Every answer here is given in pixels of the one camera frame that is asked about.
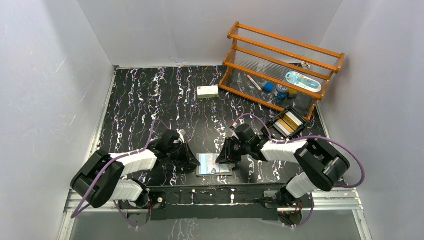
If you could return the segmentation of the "grey card holder wallet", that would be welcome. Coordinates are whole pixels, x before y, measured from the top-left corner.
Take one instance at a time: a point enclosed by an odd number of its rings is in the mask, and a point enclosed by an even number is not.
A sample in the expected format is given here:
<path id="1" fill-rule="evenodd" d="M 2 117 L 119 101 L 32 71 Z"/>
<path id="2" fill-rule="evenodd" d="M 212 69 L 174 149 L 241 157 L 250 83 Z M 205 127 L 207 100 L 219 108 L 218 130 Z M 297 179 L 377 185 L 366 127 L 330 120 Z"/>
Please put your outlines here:
<path id="1" fill-rule="evenodd" d="M 231 176 L 234 164 L 219 164 L 216 162 L 218 153 L 198 153 L 197 159 L 200 165 L 196 167 L 198 177 Z"/>

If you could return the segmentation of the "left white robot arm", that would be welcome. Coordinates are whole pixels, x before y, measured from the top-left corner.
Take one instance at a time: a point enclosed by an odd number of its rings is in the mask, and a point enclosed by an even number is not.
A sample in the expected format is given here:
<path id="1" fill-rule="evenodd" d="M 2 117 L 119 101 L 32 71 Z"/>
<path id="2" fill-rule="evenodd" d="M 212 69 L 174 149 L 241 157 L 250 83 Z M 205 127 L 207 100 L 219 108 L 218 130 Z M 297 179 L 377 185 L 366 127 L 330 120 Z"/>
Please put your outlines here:
<path id="1" fill-rule="evenodd" d="M 152 170 L 156 163 L 189 169 L 201 164 L 183 132 L 168 129 L 141 150 L 118 155 L 97 150 L 75 174 L 70 187 L 95 209 L 108 201 L 128 201 L 137 208 L 145 208 L 150 202 L 150 189 L 136 179 L 123 179 L 123 176 Z"/>

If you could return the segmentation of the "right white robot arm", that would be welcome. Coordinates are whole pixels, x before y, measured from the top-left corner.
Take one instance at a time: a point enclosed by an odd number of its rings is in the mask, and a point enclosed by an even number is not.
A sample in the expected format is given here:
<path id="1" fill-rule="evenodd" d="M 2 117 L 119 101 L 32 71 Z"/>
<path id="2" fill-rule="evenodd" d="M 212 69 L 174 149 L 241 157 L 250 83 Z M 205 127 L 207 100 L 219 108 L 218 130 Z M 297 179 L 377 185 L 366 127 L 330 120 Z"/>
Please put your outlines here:
<path id="1" fill-rule="evenodd" d="M 303 196 L 316 190 L 330 192 L 349 170 L 350 163 L 324 137 L 277 141 L 266 134 L 256 134 L 250 125 L 232 129 L 216 159 L 218 164 L 235 164 L 243 156 L 263 162 L 284 161 L 298 164 L 303 172 L 292 177 L 280 190 L 265 191 L 256 202 L 266 208 L 295 207 Z"/>

